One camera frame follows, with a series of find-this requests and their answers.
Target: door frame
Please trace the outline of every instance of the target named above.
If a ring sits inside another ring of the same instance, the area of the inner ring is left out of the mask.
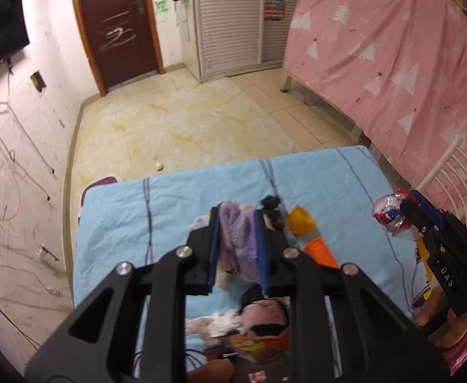
[[[157,63],[157,72],[159,74],[166,73],[164,66],[163,66],[163,56],[161,55],[161,46],[159,43],[159,34],[157,33],[157,25],[155,22],[155,13],[154,13],[154,5],[152,0],[145,0],[147,6],[147,13],[148,13],[148,23],[150,28],[150,34],[152,36],[152,43],[154,46],[155,52],[155,61]],[[104,85],[104,80],[102,79],[102,75],[99,69],[99,65],[96,61],[94,52],[91,50],[91,45],[88,40],[88,34],[86,33],[86,28],[84,27],[84,19],[83,19],[83,10],[81,6],[81,0],[72,0],[74,14],[76,15],[77,27],[79,29],[79,35],[81,35],[81,41],[83,42],[84,51],[86,53],[86,57],[88,58],[88,63],[91,68],[91,72],[94,75],[95,83],[99,88],[99,93],[102,97],[107,95],[107,88]]]

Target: dark red door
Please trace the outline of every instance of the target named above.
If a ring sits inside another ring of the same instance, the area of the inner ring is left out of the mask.
[[[81,0],[106,88],[157,69],[145,0]]]

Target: white chair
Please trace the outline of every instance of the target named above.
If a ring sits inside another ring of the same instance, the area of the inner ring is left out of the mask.
[[[465,204],[465,200],[467,199],[467,155],[460,148],[460,144],[462,143],[462,141],[463,139],[459,135],[455,137],[454,141],[450,144],[445,153],[441,156],[437,164],[434,167],[432,167],[429,174],[427,174],[426,177],[422,180],[422,182],[418,185],[417,190],[420,193],[424,194],[427,187],[433,181],[436,181],[437,184],[441,187],[441,190],[443,190],[443,192],[445,192],[445,195],[448,197],[448,200],[452,205],[452,210],[454,214],[461,221],[464,218],[464,223],[467,227],[467,207]],[[461,162],[459,157],[464,158],[465,164]],[[457,178],[459,182],[455,183],[452,177],[450,177],[449,173],[450,175],[454,176],[454,179]],[[456,196],[458,198],[457,203],[452,197],[452,194],[450,194],[449,189],[447,189],[445,187],[445,184],[441,182],[439,176],[444,177],[444,179],[447,180],[449,185],[455,191]],[[459,186],[461,185],[463,187],[463,190],[465,191],[464,194],[462,194],[459,190]]]

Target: screw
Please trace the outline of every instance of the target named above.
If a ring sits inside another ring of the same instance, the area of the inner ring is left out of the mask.
[[[132,265],[129,262],[120,262],[116,270],[119,275],[127,275],[132,271]]]
[[[193,253],[193,250],[189,246],[181,246],[176,250],[176,254],[179,258],[189,258]]]
[[[297,248],[285,248],[283,249],[283,256],[287,259],[295,259],[299,256],[299,250]]]
[[[360,272],[358,266],[354,265],[353,263],[346,263],[342,267],[342,270],[343,270],[343,273],[345,273],[345,275],[350,275],[350,276],[357,275],[358,272]]]

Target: white cabinet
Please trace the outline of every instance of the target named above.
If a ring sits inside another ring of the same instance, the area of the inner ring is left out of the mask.
[[[273,22],[264,21],[265,0],[179,2],[184,63],[201,81],[280,66],[296,1],[285,0]]]

